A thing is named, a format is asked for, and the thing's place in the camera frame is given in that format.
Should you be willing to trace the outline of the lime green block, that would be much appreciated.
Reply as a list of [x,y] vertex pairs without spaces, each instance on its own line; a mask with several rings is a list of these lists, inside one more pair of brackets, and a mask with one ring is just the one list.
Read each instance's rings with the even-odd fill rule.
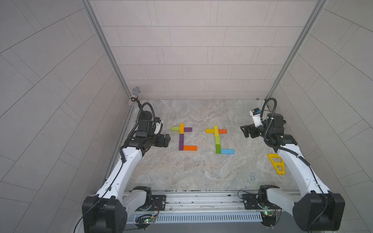
[[171,131],[172,132],[179,132],[180,131],[180,127],[172,127]]
[[219,136],[215,137],[215,144],[220,145],[220,137]]

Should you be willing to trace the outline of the light blue block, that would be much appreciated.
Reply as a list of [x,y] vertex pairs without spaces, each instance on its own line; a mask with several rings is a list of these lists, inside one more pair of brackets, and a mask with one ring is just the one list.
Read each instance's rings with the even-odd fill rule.
[[221,149],[221,154],[235,154],[233,149]]

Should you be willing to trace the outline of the amber yellow long block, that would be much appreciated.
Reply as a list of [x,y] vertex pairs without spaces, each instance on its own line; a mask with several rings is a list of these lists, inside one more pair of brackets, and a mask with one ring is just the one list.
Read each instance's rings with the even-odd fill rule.
[[183,135],[185,132],[185,126],[183,123],[180,123],[180,126],[179,126],[179,134]]

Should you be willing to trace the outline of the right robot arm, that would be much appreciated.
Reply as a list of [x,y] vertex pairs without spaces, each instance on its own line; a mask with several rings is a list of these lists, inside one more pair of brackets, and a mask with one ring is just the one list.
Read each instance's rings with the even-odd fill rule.
[[250,112],[253,124],[241,126],[245,137],[262,137],[284,161],[294,177],[300,196],[292,196],[276,185],[262,185],[256,196],[261,208],[279,207],[290,213],[297,226],[307,232],[337,231],[340,228],[345,200],[333,193],[311,168],[293,136],[284,133],[283,116],[269,113],[262,119],[257,108]]

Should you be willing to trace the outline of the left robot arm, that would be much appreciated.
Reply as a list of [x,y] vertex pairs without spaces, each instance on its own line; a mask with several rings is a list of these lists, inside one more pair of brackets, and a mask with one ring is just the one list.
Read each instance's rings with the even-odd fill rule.
[[128,216],[137,209],[152,207],[152,191],[137,186],[124,196],[125,188],[145,153],[153,146],[168,147],[170,135],[161,133],[163,122],[138,120],[134,131],[119,149],[120,159],[107,181],[94,196],[88,196],[82,204],[82,222],[86,233],[122,233]]

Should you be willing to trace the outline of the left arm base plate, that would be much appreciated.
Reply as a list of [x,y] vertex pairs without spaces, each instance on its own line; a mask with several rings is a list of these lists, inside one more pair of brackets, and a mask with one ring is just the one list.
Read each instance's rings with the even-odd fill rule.
[[166,195],[152,195],[151,204],[149,206],[139,207],[136,211],[164,211],[166,206]]

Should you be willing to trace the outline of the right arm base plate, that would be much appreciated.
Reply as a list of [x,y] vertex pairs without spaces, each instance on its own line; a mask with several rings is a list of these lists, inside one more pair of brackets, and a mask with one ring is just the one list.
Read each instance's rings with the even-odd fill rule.
[[275,211],[281,209],[271,203],[260,203],[257,199],[257,194],[243,193],[240,194],[240,198],[243,201],[245,210]]

